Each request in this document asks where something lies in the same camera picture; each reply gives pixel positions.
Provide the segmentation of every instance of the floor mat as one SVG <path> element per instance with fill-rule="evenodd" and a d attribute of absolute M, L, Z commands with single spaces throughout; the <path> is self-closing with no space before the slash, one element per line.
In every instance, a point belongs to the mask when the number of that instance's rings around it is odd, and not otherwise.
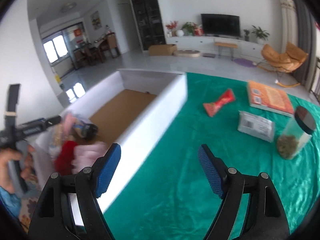
<path fill-rule="evenodd" d="M 216 116 L 202 103 L 212 102 L 232 88 L 236 101 Z M 104 217 L 117 240 L 201 240 L 220 205 L 197 159 L 206 143 L 216 157 L 243 174 L 267 172 L 280 195 L 291 232 L 301 223 L 320 193 L 320 108 L 289 96 L 316 118 L 318 130 L 293 160 L 282 159 L 275 143 L 237 131 L 239 110 L 276 122 L 276 136 L 289 117 L 250 107 L 246 82 L 188 73 L 188 101 L 155 149 Z M 239 236 L 247 207 L 243 195 L 230 239 Z"/>
<path fill-rule="evenodd" d="M 253 62 L 252 60 L 248 60 L 245 58 L 235 58 L 233 62 L 236 62 L 237 64 L 244 66 L 244 67 L 257 67 L 257 63 Z"/>

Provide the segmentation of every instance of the human hand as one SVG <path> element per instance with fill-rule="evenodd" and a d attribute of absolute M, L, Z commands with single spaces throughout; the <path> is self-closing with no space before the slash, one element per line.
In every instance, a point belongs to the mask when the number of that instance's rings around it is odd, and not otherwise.
<path fill-rule="evenodd" d="M 34 148 L 32 146 L 28 146 L 28 152 L 33 152 Z M 9 176 L 8 171 L 8 161 L 14 160 L 19 161 L 22 158 L 22 154 L 18 151 L 12 149 L 3 149 L 0 150 L 0 186 L 9 192 L 10 194 L 14 194 L 14 187 Z M 31 174 L 32 169 L 32 157 L 28 155 L 25 160 L 25 169 L 21 172 L 21 177 L 26 179 Z"/>

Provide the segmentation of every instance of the tv stand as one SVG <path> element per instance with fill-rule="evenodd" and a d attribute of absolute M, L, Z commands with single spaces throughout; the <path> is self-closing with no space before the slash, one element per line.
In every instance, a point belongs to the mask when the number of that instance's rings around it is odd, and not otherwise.
<path fill-rule="evenodd" d="M 260 62 L 263 59 L 261 55 L 263 45 L 243 41 L 237 38 L 231 39 L 212 36 L 182 36 L 166 38 L 166 42 L 167 44 L 177 45 L 178 49 L 199 50 L 202 53 L 211 54 L 219 53 L 218 46 L 214 45 L 216 42 L 234 43 L 238 46 L 237 49 L 234 49 L 234 57 L 246 58 L 254 62 Z M 231 52 L 227 48 L 223 49 L 221 54 L 224 56 L 231 56 Z"/>

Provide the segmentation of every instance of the glass jar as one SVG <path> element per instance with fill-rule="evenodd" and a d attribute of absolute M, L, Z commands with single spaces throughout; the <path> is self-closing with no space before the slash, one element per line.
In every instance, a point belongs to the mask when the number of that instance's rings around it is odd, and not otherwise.
<path fill-rule="evenodd" d="M 316 122 L 303 106 L 298 106 L 277 140 L 277 149 L 282 158 L 293 159 L 312 137 Z"/>

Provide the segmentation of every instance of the curtain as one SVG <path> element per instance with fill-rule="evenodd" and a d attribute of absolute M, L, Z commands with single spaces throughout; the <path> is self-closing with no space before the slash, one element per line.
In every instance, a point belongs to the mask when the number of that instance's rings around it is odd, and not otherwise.
<path fill-rule="evenodd" d="M 298 46 L 298 19 L 293 0 L 280 0 L 282 10 L 282 49 L 285 52 L 287 42 Z"/>
<path fill-rule="evenodd" d="M 293 0 L 298 18 L 298 47 L 308 53 L 307 60 L 292 73 L 309 91 L 316 69 L 316 22 L 303 0 Z"/>

